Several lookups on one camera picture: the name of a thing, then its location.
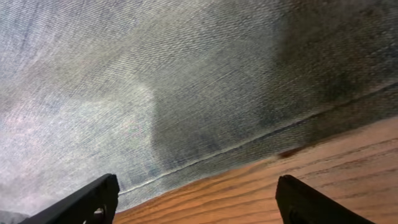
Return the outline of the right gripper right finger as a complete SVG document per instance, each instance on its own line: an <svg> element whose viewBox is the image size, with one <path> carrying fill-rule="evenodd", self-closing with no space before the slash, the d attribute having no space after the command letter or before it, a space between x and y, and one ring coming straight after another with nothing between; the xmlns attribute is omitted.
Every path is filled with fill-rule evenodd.
<svg viewBox="0 0 398 224"><path fill-rule="evenodd" d="M284 224L373 224L292 175L279 177L275 199Z"/></svg>

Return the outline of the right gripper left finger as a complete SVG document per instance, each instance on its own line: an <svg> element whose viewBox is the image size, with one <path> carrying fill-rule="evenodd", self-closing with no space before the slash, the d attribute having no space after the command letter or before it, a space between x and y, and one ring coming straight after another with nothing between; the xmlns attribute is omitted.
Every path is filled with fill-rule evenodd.
<svg viewBox="0 0 398 224"><path fill-rule="evenodd" d="M120 191L115 174L105 174L21 224L112 224Z"/></svg>

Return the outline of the light blue denim jeans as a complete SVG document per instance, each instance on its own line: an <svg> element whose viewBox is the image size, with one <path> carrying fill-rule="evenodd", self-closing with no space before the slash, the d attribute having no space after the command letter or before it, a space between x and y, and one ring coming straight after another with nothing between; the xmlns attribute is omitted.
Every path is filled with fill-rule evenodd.
<svg viewBox="0 0 398 224"><path fill-rule="evenodd" d="M397 114L395 0L1 2L1 222L123 211Z"/></svg>

